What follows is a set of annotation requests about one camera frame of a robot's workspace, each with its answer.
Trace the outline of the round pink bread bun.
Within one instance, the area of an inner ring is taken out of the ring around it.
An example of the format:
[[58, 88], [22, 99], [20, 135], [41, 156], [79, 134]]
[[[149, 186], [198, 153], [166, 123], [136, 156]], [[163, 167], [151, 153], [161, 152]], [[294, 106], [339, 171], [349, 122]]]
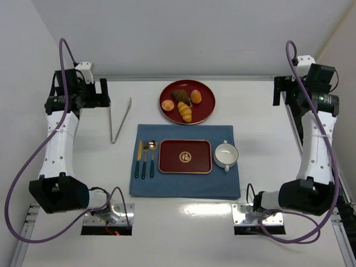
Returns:
[[167, 112], [170, 112], [174, 109], [175, 107], [175, 104], [173, 101], [171, 100], [164, 100], [162, 101], [161, 103], [161, 108], [164, 110], [164, 111], [167, 111]]

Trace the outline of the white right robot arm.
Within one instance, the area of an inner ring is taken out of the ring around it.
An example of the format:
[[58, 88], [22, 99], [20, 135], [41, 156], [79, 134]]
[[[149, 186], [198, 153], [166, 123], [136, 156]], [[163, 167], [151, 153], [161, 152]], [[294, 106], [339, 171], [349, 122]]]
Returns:
[[267, 210], [297, 211], [308, 215], [323, 215], [334, 197], [334, 177], [325, 139], [332, 139], [339, 113], [339, 97], [330, 94], [334, 67], [312, 63], [302, 83], [310, 97], [323, 131], [312, 113], [297, 81], [292, 76], [274, 79], [274, 105], [279, 104], [279, 92], [286, 92], [285, 104], [290, 106], [299, 123], [303, 138], [301, 164], [296, 179], [282, 184], [278, 191], [261, 191], [254, 197], [253, 212]]

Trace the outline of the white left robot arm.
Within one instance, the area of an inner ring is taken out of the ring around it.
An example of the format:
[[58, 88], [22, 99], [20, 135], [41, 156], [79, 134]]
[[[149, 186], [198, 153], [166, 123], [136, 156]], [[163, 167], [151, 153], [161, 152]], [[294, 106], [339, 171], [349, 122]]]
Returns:
[[73, 143], [81, 111], [84, 108], [109, 107], [107, 89], [96, 92], [93, 67], [76, 66], [53, 75], [50, 95], [45, 103], [47, 135], [45, 158], [37, 180], [29, 183], [29, 191], [48, 214], [73, 210], [89, 210], [92, 216], [111, 221], [112, 207], [104, 189], [89, 189], [75, 178]]

